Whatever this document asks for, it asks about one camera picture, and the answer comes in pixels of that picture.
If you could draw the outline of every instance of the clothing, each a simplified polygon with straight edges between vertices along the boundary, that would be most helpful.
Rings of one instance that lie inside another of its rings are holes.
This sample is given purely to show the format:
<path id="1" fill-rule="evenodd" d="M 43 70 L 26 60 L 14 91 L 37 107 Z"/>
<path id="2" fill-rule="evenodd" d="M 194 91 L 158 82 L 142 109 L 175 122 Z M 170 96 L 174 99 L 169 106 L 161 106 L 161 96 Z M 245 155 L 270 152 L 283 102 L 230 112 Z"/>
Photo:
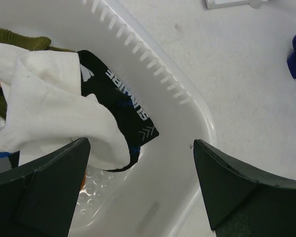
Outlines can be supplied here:
<path id="1" fill-rule="evenodd" d="M 122 169 L 111 171 L 127 170 L 138 161 L 140 147 L 157 137 L 159 132 L 136 99 L 99 58 L 87 50 L 78 54 L 81 95 L 96 95 L 99 103 L 113 114 L 130 148 L 130 163 Z"/>
<path id="2" fill-rule="evenodd" d="M 24 147 L 35 151 L 32 142 L 48 143 L 55 138 L 62 147 L 66 139 L 87 137 L 90 165 L 118 169 L 129 163 L 127 143 L 112 114 L 97 101 L 80 96 L 76 53 L 24 53 L 24 49 L 7 44 L 0 44 L 0 53 L 0 81 L 8 103 L 0 151 L 20 150 L 22 164 Z M 49 145 L 53 150 L 46 149 L 48 153 L 55 150 L 54 142 Z"/>
<path id="3" fill-rule="evenodd" d="M 66 48 L 57 48 L 50 46 L 51 39 L 45 36 L 28 37 L 12 31 L 0 28 L 0 43 L 14 45 L 29 51 L 52 50 L 61 52 L 73 52 Z"/>

